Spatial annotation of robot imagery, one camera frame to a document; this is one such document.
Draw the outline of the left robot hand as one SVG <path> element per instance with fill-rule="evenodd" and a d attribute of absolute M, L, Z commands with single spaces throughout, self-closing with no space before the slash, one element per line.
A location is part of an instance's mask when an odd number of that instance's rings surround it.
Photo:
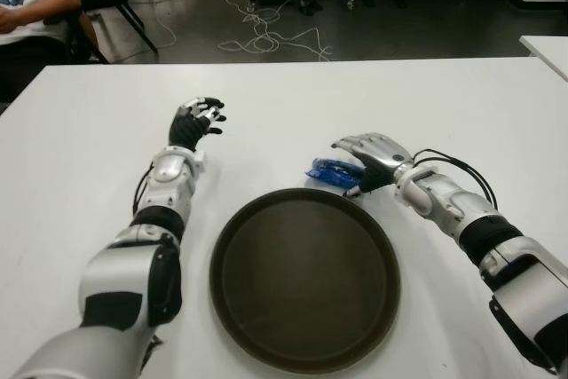
<path fill-rule="evenodd" d="M 191 99 L 180 105 L 170 125 L 169 145 L 194 152 L 204 136 L 222 134 L 223 131 L 213 124 L 226 120 L 221 114 L 224 107 L 221 100 L 206 97 Z"/>

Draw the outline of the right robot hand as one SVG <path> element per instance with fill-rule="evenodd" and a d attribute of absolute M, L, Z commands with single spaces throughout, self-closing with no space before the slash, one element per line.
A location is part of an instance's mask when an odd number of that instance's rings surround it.
<path fill-rule="evenodd" d="M 414 166 L 413 156 L 403 146 L 379 133 L 343 137 L 331 147 L 343 149 L 363 163 L 361 180 L 343 193 L 350 199 L 396 183 L 402 173 Z"/>

